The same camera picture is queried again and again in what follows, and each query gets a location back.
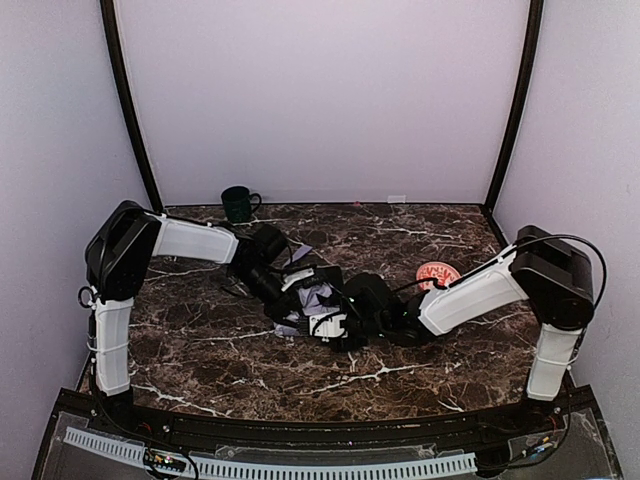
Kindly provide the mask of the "lavender folding umbrella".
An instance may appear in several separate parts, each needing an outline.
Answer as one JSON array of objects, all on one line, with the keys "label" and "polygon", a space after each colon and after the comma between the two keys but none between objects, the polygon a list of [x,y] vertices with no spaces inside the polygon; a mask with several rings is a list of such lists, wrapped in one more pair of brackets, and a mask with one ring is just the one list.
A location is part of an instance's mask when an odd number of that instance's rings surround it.
[{"label": "lavender folding umbrella", "polygon": [[[308,265],[301,265],[300,262],[303,258],[311,252],[312,248],[308,245],[300,246],[291,256],[289,260],[285,262],[283,267],[288,269],[291,267],[294,271],[302,270],[308,267],[324,267],[317,266],[316,264],[309,263]],[[341,296],[339,290],[335,287],[331,287],[328,284],[314,285],[310,288],[299,288],[286,291],[287,293],[296,293],[299,296],[302,310],[305,317],[309,317],[322,313],[335,313],[340,312],[342,309]],[[280,325],[274,323],[275,332],[280,337],[285,336],[301,336],[297,333],[297,325]]]}]

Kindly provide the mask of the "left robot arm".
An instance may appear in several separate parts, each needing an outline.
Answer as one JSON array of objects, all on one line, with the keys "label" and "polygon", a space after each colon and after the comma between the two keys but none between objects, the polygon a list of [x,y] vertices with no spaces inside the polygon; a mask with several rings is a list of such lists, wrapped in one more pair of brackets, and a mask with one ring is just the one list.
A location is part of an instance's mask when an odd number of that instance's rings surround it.
[{"label": "left robot arm", "polygon": [[284,235],[270,225],[244,234],[226,224],[157,214],[134,201],[122,202],[85,249],[88,284],[79,299],[91,311],[89,348],[96,388],[107,397],[130,388],[129,321],[153,258],[225,265],[262,302],[269,318],[287,323],[302,305],[283,272],[271,266],[286,248]]}]

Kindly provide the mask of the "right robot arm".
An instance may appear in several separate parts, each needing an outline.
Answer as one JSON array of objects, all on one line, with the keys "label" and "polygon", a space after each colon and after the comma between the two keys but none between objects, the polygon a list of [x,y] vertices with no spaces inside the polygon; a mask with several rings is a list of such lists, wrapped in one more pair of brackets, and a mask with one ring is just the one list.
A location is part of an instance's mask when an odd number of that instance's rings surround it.
[{"label": "right robot arm", "polygon": [[534,225],[494,258],[443,285],[402,300],[378,275],[359,274],[338,290],[350,337],[381,335],[413,347],[449,334],[462,324],[501,307],[526,301],[540,324],[525,396],[551,402],[561,388],[605,290],[593,287],[592,264],[582,251],[586,240],[551,234]]}]

